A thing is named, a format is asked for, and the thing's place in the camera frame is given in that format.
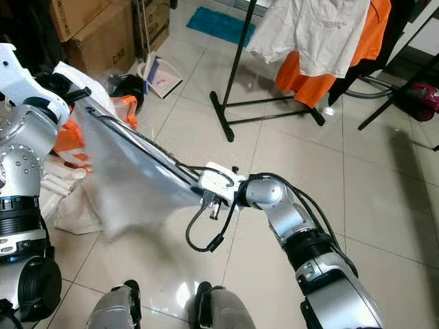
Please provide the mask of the thin white shirt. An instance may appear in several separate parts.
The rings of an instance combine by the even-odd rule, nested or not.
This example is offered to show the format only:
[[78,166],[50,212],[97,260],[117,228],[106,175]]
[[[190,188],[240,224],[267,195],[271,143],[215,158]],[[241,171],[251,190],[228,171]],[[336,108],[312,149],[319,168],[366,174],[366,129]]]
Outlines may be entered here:
[[106,238],[137,226],[159,228],[177,210],[200,206],[204,192],[198,186],[185,184],[88,113],[96,110],[116,118],[103,85],[64,62],[57,63],[54,73],[92,90],[93,109],[78,106],[70,110],[69,119],[75,119],[84,135],[90,160],[86,191]]

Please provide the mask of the orange white shopping bag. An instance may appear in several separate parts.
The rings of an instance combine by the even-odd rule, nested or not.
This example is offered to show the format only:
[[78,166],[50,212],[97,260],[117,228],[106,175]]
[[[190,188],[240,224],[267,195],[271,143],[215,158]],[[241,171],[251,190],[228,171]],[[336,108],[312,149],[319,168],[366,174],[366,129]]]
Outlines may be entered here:
[[[132,95],[122,97],[111,97],[113,108],[110,113],[117,119],[120,119],[128,127],[138,128],[136,116],[137,98]],[[81,167],[90,171],[90,160],[85,150],[84,135],[82,129],[76,123],[75,119],[70,118],[64,123],[58,132],[58,138],[53,148],[57,157],[64,160],[68,167]]]

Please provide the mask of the cardboard box with C/NO print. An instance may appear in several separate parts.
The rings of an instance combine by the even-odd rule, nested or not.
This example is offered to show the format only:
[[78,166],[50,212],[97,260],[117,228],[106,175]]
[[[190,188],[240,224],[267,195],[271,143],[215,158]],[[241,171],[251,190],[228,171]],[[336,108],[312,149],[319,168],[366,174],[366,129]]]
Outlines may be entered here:
[[62,46],[69,65],[86,74],[128,69],[135,58],[132,1],[112,2]]

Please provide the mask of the black plastic bag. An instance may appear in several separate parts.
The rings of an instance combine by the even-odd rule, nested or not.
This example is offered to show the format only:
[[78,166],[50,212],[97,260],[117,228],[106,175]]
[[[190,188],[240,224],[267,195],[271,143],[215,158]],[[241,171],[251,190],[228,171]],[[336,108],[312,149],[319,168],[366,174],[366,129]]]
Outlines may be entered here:
[[143,106],[145,90],[144,81],[138,75],[112,73],[106,78],[106,90],[110,97],[133,96],[137,101],[136,112]]

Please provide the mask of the plain cardboard box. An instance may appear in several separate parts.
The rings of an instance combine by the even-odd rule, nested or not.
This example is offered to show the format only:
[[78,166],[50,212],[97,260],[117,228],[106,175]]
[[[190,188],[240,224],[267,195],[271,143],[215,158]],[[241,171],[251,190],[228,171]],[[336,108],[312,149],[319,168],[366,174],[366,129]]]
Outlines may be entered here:
[[77,34],[91,19],[108,7],[112,0],[48,0],[49,13],[60,41]]

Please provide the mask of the grey right robot leg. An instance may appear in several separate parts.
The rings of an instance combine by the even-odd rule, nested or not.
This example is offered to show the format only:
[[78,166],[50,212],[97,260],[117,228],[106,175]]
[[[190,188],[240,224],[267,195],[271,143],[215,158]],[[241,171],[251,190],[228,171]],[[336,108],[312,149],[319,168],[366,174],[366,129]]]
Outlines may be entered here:
[[192,304],[191,329],[257,329],[238,295],[204,281]]

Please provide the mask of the grey robot leg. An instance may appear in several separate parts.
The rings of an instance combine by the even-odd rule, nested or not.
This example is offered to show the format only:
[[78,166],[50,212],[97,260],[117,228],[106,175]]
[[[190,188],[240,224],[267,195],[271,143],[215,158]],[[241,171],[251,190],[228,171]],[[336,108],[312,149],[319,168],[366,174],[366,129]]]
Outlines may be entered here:
[[191,329],[257,329],[238,295],[204,281],[192,304]]
[[141,319],[140,287],[128,280],[96,303],[86,329],[141,329]]

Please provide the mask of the cardboard box with round logo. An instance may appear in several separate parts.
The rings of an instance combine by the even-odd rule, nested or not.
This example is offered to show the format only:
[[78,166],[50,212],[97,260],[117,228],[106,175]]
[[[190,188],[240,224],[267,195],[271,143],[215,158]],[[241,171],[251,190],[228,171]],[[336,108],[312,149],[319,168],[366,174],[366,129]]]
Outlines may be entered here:
[[170,34],[172,0],[135,0],[137,36],[144,53],[157,52]]

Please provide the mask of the grey left robot leg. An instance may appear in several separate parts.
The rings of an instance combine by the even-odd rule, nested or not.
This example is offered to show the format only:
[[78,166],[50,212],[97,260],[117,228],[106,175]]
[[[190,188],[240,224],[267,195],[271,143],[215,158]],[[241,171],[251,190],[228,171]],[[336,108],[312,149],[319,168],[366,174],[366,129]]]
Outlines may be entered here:
[[128,280],[96,303],[86,329],[141,329],[141,319],[140,287]]

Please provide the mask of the orange shirt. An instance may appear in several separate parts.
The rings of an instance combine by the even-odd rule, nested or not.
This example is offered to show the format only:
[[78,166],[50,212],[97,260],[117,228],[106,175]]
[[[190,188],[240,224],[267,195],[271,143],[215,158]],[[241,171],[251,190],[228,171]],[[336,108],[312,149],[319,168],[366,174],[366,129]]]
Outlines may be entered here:
[[[357,50],[355,50],[351,66],[346,77],[354,77],[355,69],[364,69],[367,64],[375,62],[379,57],[387,20],[392,9],[391,0],[370,0],[364,30]],[[288,54],[275,78],[277,87],[283,92],[294,92],[297,101],[315,108],[334,85],[340,85],[341,79],[333,75],[306,76],[299,73],[299,54],[294,51]]]

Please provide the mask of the teal floor mat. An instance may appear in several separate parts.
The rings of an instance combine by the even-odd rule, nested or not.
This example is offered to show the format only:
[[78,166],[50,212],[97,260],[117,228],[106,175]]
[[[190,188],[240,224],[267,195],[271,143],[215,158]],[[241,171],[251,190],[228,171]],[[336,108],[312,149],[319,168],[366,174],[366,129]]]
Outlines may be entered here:
[[200,7],[186,23],[186,27],[237,44],[244,30],[244,20],[233,18],[216,10]]

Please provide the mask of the off-white pocketed garment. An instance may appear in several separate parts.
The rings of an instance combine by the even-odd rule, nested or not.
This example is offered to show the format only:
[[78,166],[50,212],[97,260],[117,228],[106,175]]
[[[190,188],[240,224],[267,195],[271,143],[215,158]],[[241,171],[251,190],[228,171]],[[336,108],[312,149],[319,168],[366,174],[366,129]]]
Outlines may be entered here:
[[370,0],[273,0],[245,50],[265,63],[295,51],[301,75],[344,77],[369,12]]

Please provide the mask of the pink vacuum cleaner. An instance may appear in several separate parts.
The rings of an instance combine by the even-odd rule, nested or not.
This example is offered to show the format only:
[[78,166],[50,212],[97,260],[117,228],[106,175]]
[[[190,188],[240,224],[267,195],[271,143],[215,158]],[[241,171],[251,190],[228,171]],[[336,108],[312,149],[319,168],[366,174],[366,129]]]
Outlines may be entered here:
[[428,84],[413,84],[397,106],[412,119],[426,122],[439,114],[439,88]]

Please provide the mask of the black clothes rack silver rail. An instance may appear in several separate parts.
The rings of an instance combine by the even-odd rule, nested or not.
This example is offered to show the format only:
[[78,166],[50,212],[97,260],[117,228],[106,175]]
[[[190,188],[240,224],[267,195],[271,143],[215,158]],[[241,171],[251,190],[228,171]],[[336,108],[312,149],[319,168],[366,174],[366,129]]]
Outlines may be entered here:
[[219,120],[219,124],[222,126],[223,132],[226,136],[226,140],[229,143],[232,143],[233,140],[235,139],[235,134],[233,134],[233,129],[231,125],[235,125],[236,123],[252,123],[252,122],[265,121],[270,119],[279,119],[289,116],[307,114],[310,115],[311,118],[313,118],[314,122],[316,122],[317,125],[319,126],[325,125],[326,119],[324,119],[324,117],[316,110],[316,108],[310,108],[308,106],[305,106],[305,109],[303,110],[295,110],[295,112],[285,112],[281,114],[273,114],[273,115],[248,118],[248,119],[228,120],[228,116],[226,116],[226,110],[228,108],[240,107],[240,106],[257,106],[257,104],[262,104],[262,103],[276,103],[276,101],[294,100],[294,97],[292,96],[283,96],[283,97],[275,97],[275,98],[264,98],[254,101],[236,101],[236,103],[229,103],[228,98],[231,95],[233,82],[235,82],[235,76],[237,75],[237,69],[239,68],[239,59],[241,59],[241,54],[246,44],[246,38],[248,35],[248,31],[250,31],[250,24],[252,22],[255,9],[257,9],[257,7],[265,8],[266,4],[271,3],[270,0],[241,0],[241,2],[247,3],[247,8],[246,8],[244,22],[242,23],[241,33],[239,34],[239,40],[237,41],[235,57],[233,57],[233,63],[230,69],[228,84],[226,85],[226,90],[224,93],[223,100],[220,101],[219,97],[217,97],[216,91],[211,91],[208,95],[211,100],[211,105],[215,110],[217,120]]

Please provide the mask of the white plastic pipe frame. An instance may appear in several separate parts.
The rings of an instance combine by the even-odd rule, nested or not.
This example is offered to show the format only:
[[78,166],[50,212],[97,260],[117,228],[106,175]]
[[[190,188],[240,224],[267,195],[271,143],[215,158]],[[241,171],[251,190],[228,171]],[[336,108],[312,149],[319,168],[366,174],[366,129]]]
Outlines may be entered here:
[[48,191],[52,191],[61,197],[66,197],[72,194],[72,192],[82,184],[87,178],[88,171],[81,169],[75,169],[63,175],[56,175],[56,173],[45,173],[40,181],[41,188],[45,188]]

